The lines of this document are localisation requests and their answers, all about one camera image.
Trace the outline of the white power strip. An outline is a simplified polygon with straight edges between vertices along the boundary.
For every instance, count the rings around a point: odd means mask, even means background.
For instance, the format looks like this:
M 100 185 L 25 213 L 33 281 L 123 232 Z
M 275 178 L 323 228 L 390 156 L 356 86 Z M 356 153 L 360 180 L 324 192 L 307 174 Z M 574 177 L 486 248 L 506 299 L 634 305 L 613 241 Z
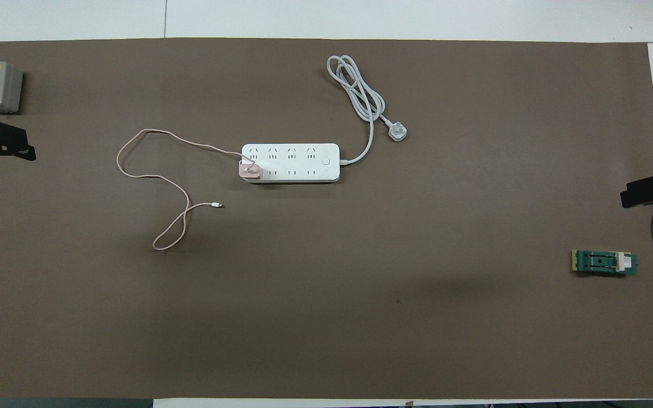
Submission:
M 340 178 L 340 148 L 334 143 L 249 143 L 243 162 L 261 166 L 251 184 L 324 184 Z

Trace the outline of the brown table mat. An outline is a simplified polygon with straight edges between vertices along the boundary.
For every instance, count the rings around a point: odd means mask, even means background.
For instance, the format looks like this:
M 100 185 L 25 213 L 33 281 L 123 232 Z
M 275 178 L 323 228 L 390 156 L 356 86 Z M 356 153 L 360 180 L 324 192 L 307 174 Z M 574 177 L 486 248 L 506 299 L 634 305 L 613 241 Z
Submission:
M 645 44 L 0 42 L 0 397 L 653 398 Z M 251 184 L 249 143 L 340 178 Z M 636 275 L 572 271 L 630 252 Z

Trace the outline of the grey switch box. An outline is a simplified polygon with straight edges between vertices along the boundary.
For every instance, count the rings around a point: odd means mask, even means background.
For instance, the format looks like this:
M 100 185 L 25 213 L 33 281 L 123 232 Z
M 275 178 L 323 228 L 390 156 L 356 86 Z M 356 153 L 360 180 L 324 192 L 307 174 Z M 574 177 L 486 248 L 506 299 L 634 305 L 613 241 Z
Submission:
M 20 111 L 23 72 L 14 64 L 0 61 L 0 114 Z

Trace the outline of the green knife switch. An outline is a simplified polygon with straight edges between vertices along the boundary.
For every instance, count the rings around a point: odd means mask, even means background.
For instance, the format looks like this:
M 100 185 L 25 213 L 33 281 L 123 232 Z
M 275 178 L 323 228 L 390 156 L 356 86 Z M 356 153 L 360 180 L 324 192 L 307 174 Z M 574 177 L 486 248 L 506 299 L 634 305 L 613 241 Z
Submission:
M 572 271 L 584 274 L 632 276 L 637 274 L 637 256 L 630 252 L 572 250 Z

